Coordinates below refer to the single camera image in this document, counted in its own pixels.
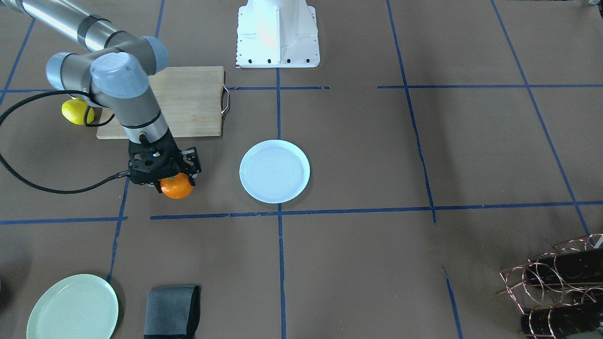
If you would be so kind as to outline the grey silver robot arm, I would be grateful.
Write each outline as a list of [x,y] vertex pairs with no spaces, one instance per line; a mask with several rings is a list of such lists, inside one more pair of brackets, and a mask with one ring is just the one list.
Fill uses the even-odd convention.
[[105,17],[71,0],[3,0],[88,50],[61,52],[47,62],[54,95],[69,94],[87,105],[112,110],[129,141],[128,169],[113,176],[160,188],[160,181],[183,174],[195,185],[202,171],[196,148],[178,148],[149,77],[163,71],[169,54],[152,36],[135,37]]

